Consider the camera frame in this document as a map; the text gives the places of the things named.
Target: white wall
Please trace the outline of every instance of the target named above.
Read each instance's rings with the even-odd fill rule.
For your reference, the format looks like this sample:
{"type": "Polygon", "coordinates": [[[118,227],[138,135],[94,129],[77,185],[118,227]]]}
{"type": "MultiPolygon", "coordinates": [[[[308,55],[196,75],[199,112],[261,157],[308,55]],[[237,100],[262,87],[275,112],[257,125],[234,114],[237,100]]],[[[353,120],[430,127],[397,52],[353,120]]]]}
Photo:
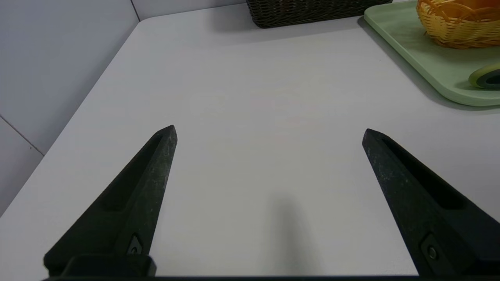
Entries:
{"type": "Polygon", "coordinates": [[[147,18],[245,3],[246,0],[132,0],[137,15],[147,18]]]}
{"type": "Polygon", "coordinates": [[[0,115],[45,154],[137,23],[130,0],[0,0],[0,115]]]}
{"type": "Polygon", "coordinates": [[[42,158],[40,152],[0,118],[0,216],[42,158]]]}

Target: green tape roll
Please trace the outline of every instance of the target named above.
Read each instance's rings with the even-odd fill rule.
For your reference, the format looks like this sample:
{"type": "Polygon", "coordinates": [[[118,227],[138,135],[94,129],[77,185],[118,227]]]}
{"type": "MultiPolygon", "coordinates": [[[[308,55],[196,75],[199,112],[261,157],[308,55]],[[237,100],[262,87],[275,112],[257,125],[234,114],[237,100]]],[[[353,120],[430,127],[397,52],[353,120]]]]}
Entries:
{"type": "Polygon", "coordinates": [[[477,88],[500,90],[500,63],[491,64],[474,71],[469,76],[469,82],[477,88]]]}

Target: light green tray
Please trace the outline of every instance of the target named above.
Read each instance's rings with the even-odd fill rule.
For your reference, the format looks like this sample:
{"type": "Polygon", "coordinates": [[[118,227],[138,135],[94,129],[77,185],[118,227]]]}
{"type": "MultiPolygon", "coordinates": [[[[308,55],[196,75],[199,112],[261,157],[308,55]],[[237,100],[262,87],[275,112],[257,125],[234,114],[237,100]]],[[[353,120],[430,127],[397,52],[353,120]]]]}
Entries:
{"type": "Polygon", "coordinates": [[[364,19],[445,98],[476,107],[500,105],[500,91],[468,82],[474,71],[500,63],[500,47],[438,46],[425,35],[416,6],[417,1],[373,6],[364,12],[364,19]]]}

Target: yellow woven basket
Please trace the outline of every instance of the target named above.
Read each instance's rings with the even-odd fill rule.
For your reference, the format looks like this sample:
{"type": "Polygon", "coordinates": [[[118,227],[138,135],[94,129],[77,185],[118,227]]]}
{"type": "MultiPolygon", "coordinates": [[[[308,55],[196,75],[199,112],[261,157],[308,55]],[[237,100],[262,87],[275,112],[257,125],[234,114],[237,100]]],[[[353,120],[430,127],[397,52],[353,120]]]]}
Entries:
{"type": "Polygon", "coordinates": [[[500,0],[418,0],[416,10],[427,34],[443,47],[500,45],[500,0]]]}

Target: white table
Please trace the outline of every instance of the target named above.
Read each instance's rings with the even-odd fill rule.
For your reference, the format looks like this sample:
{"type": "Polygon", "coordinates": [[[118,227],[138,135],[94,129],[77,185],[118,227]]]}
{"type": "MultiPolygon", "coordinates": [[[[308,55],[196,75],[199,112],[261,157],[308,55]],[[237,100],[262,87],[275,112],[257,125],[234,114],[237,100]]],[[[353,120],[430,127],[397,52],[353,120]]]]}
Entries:
{"type": "Polygon", "coordinates": [[[150,18],[0,218],[0,277],[46,277],[43,255],[170,124],[158,275],[414,275],[365,129],[499,219],[499,112],[442,98],[362,19],[258,29],[244,4],[150,18]]]}

